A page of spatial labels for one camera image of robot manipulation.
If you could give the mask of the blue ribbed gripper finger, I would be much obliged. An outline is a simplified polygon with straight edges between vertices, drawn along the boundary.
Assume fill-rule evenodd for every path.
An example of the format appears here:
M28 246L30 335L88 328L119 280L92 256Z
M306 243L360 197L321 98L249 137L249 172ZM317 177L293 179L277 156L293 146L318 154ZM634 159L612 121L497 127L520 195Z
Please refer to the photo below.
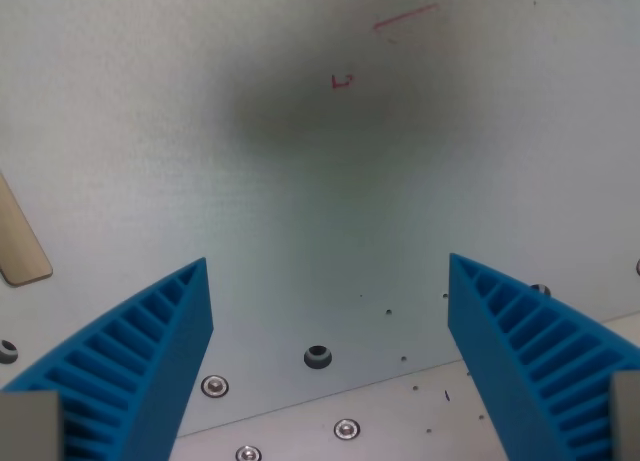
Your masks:
M212 333L200 258L104 313L3 389L60 396L65 460L167 460Z
M561 301L449 258L448 328L511 460L611 460L609 385L639 349Z

